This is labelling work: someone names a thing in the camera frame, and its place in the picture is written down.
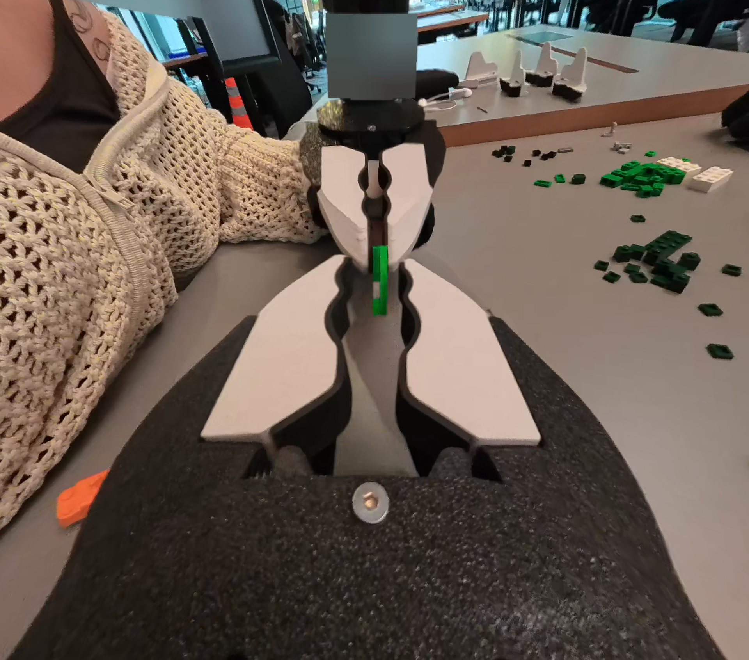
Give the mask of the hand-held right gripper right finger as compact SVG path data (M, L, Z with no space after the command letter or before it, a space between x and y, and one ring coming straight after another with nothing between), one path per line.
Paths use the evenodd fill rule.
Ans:
M541 432L488 313L414 259L399 267L398 295L398 429L417 475L446 449L473 464L489 449L537 448Z

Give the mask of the cluster of grey lego pieces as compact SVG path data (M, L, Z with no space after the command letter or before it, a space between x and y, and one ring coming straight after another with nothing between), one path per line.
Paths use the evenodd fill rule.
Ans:
M611 126L605 132L602 133L602 138L613 140L613 145L611 149L614 152L619 153L619 154L627 153L632 149L632 143L628 141L623 141L621 138L619 138L616 135L617 126L618 126L617 122L615 121L612 122Z

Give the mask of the pile of dark green lego pieces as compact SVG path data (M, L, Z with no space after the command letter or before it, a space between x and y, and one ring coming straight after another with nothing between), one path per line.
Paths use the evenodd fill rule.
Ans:
M674 294L682 294L701 263L698 253L688 251L693 237L668 230L646 244L624 244L607 259L594 262L593 270L611 284L629 281L651 284Z

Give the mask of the orange brick separator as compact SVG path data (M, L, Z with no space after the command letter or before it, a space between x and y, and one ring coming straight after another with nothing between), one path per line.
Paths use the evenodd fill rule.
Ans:
M59 494L55 503L55 516L60 527L68 528L88 516L108 473L107 469L80 479Z

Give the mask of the person's torso in knit cardigan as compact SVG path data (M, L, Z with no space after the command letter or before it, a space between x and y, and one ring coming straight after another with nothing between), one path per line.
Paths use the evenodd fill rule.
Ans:
M218 247L161 169L169 78L92 3L2 0L2 528Z

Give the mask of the orange striped traffic cone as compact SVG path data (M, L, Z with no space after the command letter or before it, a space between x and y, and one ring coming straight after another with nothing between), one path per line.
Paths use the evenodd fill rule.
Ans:
M240 95L236 80L230 77L226 78L224 83L228 93L231 120L233 124L240 128L253 131L254 128L248 115L247 108Z

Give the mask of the black soft case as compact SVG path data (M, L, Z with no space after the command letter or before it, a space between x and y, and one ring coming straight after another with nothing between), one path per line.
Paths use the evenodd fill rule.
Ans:
M458 74L444 69L419 69L416 74L415 99L429 100L458 87Z

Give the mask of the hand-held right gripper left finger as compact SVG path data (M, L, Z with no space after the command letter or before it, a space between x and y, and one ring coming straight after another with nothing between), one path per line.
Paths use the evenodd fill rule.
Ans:
M352 283L352 260L336 254L267 303L201 440L260 443L270 456L297 447L315 473L333 473L336 442L351 419L342 338L350 326Z

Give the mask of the white lego brick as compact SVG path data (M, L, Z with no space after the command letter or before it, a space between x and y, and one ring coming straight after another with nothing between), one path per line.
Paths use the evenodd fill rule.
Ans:
M683 179L679 183L687 183L703 170L701 166L691 162L689 159L665 157L658 159L656 162L664 167L681 171L683 173Z
M688 182L688 188L704 194L711 193L727 184L733 174L732 169L713 166L693 176Z

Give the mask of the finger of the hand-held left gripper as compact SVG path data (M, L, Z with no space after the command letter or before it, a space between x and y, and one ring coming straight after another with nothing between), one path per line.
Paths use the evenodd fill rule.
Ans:
M368 271L369 220L363 209L366 197L360 173L366 157L345 146L321 151L321 186L318 205L336 245L361 271Z
M424 145L409 142L384 150L380 170L385 174L383 243L388 269L394 271L413 251L431 205Z

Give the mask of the group of black lego pieces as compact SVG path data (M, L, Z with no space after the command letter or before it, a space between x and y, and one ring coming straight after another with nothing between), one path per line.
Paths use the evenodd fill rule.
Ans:
M492 157L503 162L519 159L524 167L530 167L534 162L547 162L560 154L559 149L543 151L541 149L518 148L513 144L502 144L491 151Z

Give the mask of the pile of bright green lego pieces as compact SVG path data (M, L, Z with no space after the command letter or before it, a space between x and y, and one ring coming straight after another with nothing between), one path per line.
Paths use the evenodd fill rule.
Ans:
M608 189L631 192L637 198L654 198L662 196L667 187L680 186L683 177L681 171L657 162L633 160L602 175L599 184Z

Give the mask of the grey table with wooden edge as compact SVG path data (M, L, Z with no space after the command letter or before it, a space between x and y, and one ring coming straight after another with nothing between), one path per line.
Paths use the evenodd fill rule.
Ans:
M508 97L495 85L481 87L431 114L449 147L720 113L747 91L747 54L552 25L419 46L417 66L462 77L473 52L481 52L508 76L516 53L533 68L546 42L559 67L587 50L583 97L571 103L534 86Z

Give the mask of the white wired earphones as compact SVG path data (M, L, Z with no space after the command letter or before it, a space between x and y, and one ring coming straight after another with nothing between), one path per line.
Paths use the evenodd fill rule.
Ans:
M425 112L443 112L457 107L458 101L472 97L473 90L469 87L456 87L445 93L430 98L418 99L417 103Z

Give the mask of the bright green square lego plate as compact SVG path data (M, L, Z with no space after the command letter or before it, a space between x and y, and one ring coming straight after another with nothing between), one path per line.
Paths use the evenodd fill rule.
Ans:
M389 251L387 245L371 249L372 314L385 316L388 307Z

